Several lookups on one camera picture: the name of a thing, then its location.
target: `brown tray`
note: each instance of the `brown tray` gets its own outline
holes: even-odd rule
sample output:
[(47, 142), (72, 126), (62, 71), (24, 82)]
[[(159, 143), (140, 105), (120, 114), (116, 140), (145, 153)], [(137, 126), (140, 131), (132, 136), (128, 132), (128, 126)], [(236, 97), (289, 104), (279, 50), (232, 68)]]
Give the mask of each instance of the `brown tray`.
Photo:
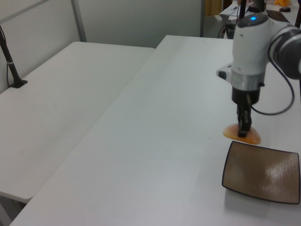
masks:
[(299, 204), (299, 155), (233, 141), (222, 186), (258, 199)]

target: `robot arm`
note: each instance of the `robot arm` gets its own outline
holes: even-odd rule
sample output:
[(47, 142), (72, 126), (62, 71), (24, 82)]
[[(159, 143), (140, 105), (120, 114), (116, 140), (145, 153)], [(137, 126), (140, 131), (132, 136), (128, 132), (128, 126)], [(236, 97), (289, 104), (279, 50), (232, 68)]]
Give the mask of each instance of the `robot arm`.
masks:
[(233, 62), (217, 71), (232, 85), (237, 104), (239, 137), (249, 131), (251, 105), (259, 100), (266, 64), (273, 61), (292, 79), (301, 79), (301, 30), (267, 15), (253, 14), (239, 20), (233, 40)]

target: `orange item in background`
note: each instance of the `orange item in background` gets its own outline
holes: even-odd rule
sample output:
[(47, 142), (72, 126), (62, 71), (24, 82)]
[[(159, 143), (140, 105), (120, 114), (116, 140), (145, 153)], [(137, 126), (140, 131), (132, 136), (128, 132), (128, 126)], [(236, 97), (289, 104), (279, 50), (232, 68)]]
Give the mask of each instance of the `orange item in background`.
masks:
[(274, 5), (288, 6), (291, 0), (275, 0)]

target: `orange object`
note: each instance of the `orange object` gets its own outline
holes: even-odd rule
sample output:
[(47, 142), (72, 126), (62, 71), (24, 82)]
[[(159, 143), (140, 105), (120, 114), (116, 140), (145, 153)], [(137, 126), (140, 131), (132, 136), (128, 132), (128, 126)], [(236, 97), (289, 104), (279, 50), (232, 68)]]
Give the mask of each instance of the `orange object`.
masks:
[(238, 124), (227, 126), (224, 129), (223, 134), (225, 137), (230, 139), (242, 141), (252, 145), (258, 145), (261, 142), (259, 133), (253, 127), (250, 128), (250, 131), (247, 133), (246, 137), (238, 136)]
[(275, 0), (274, 5), (288, 6), (291, 0)]

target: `table surface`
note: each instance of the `table surface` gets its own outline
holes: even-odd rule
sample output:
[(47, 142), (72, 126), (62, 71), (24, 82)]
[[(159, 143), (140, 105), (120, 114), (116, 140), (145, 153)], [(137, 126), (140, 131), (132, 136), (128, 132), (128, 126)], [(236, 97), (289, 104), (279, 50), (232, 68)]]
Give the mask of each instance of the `table surface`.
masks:
[[(231, 144), (222, 131), (237, 116), (215, 71), (232, 43), (166, 36), (12, 226), (300, 225), (301, 205), (221, 185)], [(255, 106), (285, 107), (290, 90), (271, 65), (265, 82)], [(299, 95), (285, 114), (252, 117), (261, 146), (301, 153)]]
[(0, 195), (28, 202), (153, 51), (75, 42), (3, 92)]

